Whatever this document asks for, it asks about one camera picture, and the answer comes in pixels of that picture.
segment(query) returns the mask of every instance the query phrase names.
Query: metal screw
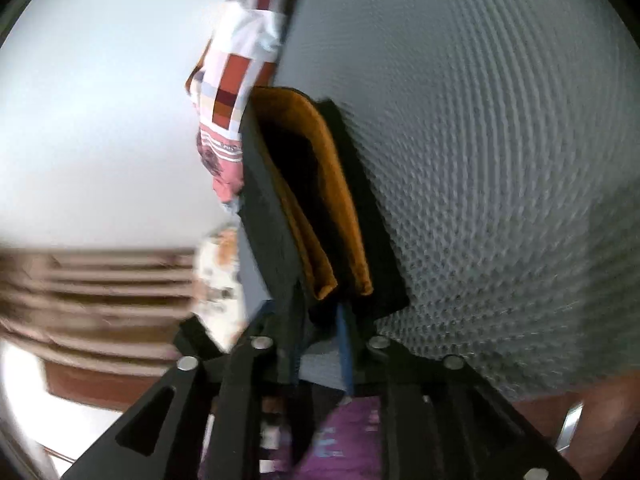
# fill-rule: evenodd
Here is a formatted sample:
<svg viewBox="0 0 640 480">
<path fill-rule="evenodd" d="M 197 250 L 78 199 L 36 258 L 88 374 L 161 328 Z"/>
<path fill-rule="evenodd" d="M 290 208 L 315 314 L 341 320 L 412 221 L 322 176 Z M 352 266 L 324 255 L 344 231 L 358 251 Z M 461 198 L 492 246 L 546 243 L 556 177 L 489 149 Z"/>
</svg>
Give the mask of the metal screw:
<svg viewBox="0 0 640 480">
<path fill-rule="evenodd" d="M 460 368 L 464 367 L 465 360 L 457 355 L 448 355 L 444 358 L 442 364 L 449 370 L 460 370 Z"/>
<path fill-rule="evenodd" d="M 384 337 L 383 335 L 375 335 L 371 339 L 369 339 L 369 346 L 371 348 L 375 348 L 376 350 L 383 350 L 387 348 L 391 343 L 389 339 Z"/>
<path fill-rule="evenodd" d="M 546 469 L 532 467 L 525 473 L 524 480 L 546 480 L 548 476 L 549 471 Z"/>
<path fill-rule="evenodd" d="M 254 337 L 251 341 L 251 346 L 256 350 L 266 350 L 273 345 L 273 339 L 265 335 Z"/>
<path fill-rule="evenodd" d="M 187 355 L 178 361 L 178 370 L 183 372 L 193 370 L 196 366 L 198 366 L 198 360 L 191 355 Z"/>
</svg>

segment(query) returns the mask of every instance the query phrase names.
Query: brown slatted object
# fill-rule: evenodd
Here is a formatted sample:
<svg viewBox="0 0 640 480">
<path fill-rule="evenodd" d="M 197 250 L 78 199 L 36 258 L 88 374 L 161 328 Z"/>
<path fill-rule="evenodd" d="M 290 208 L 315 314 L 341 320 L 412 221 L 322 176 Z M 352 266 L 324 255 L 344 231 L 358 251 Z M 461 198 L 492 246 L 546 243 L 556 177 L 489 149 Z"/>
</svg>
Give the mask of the brown slatted object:
<svg viewBox="0 0 640 480">
<path fill-rule="evenodd" d="M 190 315 L 192 262 L 185 250 L 5 253 L 0 325 L 53 364 L 158 377 Z"/>
</svg>

